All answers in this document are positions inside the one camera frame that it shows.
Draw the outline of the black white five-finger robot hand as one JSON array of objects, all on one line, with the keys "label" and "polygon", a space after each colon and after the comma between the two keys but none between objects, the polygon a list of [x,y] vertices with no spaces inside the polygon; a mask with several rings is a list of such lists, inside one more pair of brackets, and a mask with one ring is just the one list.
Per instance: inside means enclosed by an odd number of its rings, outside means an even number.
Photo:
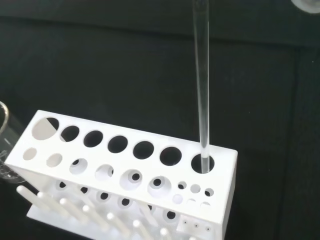
[{"label": "black white five-finger robot hand", "polygon": [[320,0],[291,0],[291,2],[300,10],[310,13],[320,13]]}]

